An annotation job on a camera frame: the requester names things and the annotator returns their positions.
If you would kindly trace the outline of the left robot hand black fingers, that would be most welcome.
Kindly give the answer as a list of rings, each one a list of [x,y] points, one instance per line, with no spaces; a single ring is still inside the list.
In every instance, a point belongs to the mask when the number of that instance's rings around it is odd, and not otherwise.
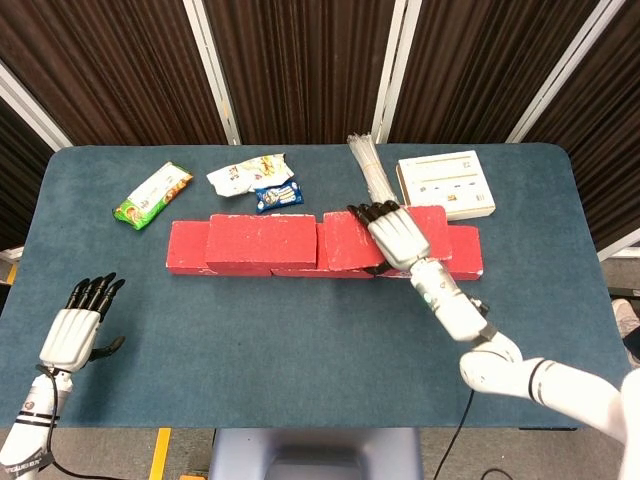
[[[116,280],[116,273],[78,282],[58,311],[39,354],[40,366],[53,376],[74,373],[87,363],[107,358],[117,352],[126,337],[118,336],[109,345],[96,347],[98,331],[116,293],[126,280]]]

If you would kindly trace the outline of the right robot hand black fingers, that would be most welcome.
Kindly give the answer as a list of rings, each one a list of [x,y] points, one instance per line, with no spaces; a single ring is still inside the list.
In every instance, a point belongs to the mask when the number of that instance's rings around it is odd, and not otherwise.
[[[430,256],[431,244],[410,213],[395,201],[348,205],[347,210],[366,228],[384,256],[381,264],[365,268],[367,273],[408,272]]]

